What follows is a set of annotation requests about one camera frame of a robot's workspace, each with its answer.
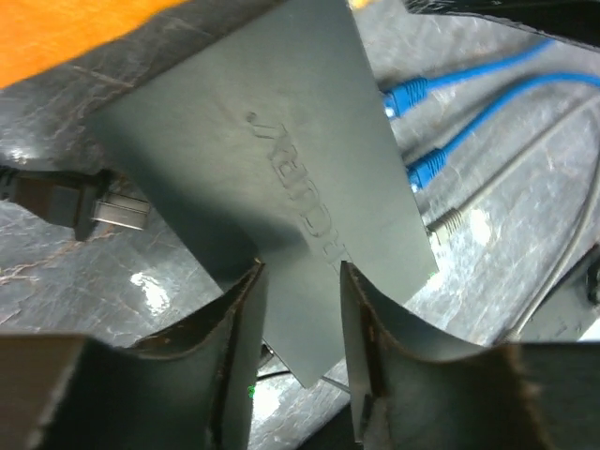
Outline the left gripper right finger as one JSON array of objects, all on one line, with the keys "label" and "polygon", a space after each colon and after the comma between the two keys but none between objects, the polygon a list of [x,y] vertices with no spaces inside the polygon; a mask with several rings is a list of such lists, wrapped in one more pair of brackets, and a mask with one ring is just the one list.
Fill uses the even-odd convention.
[{"label": "left gripper right finger", "polygon": [[599,347],[454,337],[352,263],[340,303],[355,439],[366,449],[595,449]]}]

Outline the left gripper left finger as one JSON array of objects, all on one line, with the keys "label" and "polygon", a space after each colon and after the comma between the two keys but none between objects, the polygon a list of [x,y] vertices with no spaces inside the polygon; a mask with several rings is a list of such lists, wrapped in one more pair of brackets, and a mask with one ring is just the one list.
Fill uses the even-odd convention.
[{"label": "left gripper left finger", "polygon": [[83,334],[1,337],[5,449],[244,449],[263,341],[264,266],[124,348]]}]

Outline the black network switch box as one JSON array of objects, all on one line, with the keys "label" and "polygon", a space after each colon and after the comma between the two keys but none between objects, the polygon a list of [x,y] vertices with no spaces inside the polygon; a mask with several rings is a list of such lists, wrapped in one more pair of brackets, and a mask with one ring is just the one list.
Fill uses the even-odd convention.
[{"label": "black network switch box", "polygon": [[287,1],[87,125],[210,277],[267,269],[263,337],[304,386],[344,355],[339,269],[404,302],[437,264],[344,1]]}]

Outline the orange Mickey Mouse pillow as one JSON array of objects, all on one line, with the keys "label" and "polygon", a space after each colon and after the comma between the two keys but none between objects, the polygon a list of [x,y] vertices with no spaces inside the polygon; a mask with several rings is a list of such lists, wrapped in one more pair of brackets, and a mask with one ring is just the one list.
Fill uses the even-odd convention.
[{"label": "orange Mickey Mouse pillow", "polygon": [[174,0],[3,1],[1,86],[6,88],[140,28]]}]

